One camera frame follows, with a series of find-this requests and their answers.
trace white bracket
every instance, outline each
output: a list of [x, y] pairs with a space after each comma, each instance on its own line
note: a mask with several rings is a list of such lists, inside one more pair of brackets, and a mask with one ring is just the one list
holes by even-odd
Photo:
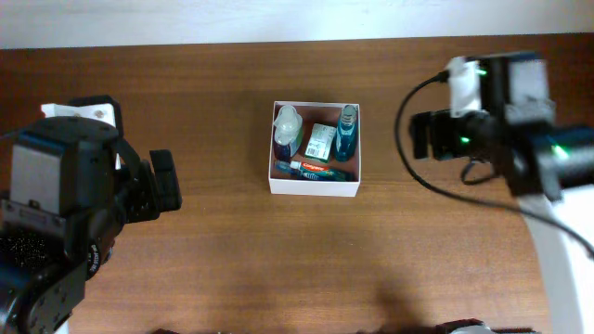
[[[57, 105], [55, 103], [49, 103], [42, 105], [41, 111], [44, 113], [46, 118], [57, 116], [83, 117], [105, 122], [115, 127], [115, 111], [113, 106], [109, 103], [84, 107], [63, 106]], [[120, 167], [120, 155], [117, 155], [115, 160], [115, 169], [119, 170]]]
[[450, 117], [459, 118], [482, 110], [479, 62], [456, 57], [450, 60], [446, 69], [449, 71]]

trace white wall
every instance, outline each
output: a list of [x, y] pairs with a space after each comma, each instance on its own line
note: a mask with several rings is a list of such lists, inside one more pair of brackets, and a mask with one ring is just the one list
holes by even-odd
[[594, 0], [0, 0], [2, 48], [594, 31]]

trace wooden table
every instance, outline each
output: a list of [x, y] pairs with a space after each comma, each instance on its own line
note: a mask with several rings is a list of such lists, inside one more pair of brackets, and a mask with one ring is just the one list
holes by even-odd
[[[141, 156], [174, 154], [182, 210], [123, 230], [72, 333], [354, 333], [468, 317], [550, 331], [523, 220], [420, 187], [392, 133], [405, 93], [452, 57], [524, 49], [549, 60], [560, 122], [594, 125], [592, 34], [1, 51], [0, 130], [40, 118], [42, 103], [110, 94]], [[269, 193], [275, 100], [361, 104], [356, 198]], [[436, 85], [408, 115], [447, 105]], [[463, 163], [415, 166], [439, 186], [512, 201], [502, 182], [462, 186]]]

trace blue bottle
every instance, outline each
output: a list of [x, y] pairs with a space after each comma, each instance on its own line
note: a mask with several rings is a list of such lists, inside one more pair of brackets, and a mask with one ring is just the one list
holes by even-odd
[[280, 161], [291, 162], [303, 140], [303, 118], [290, 105], [278, 111], [274, 122], [275, 134], [273, 149], [275, 157]]
[[349, 161], [355, 154], [357, 118], [358, 110], [355, 106], [346, 105], [342, 108], [336, 131], [336, 149], [334, 150], [336, 161]]

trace mouthwash bottle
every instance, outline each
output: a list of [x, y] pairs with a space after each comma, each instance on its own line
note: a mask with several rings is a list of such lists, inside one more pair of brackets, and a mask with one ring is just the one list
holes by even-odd
[[336, 129], [336, 150], [334, 151], [336, 161], [348, 161], [355, 154], [357, 112], [357, 108], [353, 105], [346, 105], [342, 108], [341, 118], [338, 120]]

